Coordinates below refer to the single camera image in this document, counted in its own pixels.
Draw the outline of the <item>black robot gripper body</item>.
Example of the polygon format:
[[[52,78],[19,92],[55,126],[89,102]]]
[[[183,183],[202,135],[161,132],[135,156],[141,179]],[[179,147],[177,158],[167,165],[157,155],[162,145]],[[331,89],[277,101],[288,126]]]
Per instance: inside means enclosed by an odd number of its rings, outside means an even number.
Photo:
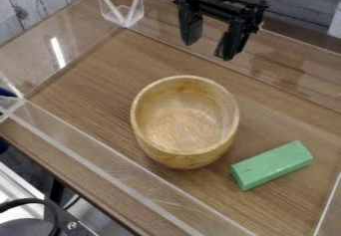
[[[262,24],[264,13],[269,8],[266,0],[186,0],[198,10],[221,21],[237,18],[246,21],[248,31],[257,33]]]

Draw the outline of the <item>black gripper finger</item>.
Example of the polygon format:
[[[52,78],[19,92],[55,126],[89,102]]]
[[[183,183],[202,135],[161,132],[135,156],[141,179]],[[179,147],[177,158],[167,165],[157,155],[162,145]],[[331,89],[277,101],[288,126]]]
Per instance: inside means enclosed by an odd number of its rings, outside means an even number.
[[[178,0],[178,22],[182,41],[191,46],[202,36],[202,13],[187,0]]]
[[[229,23],[228,31],[222,34],[214,55],[225,61],[230,61],[244,50],[250,36],[248,23],[244,19],[233,19]]]

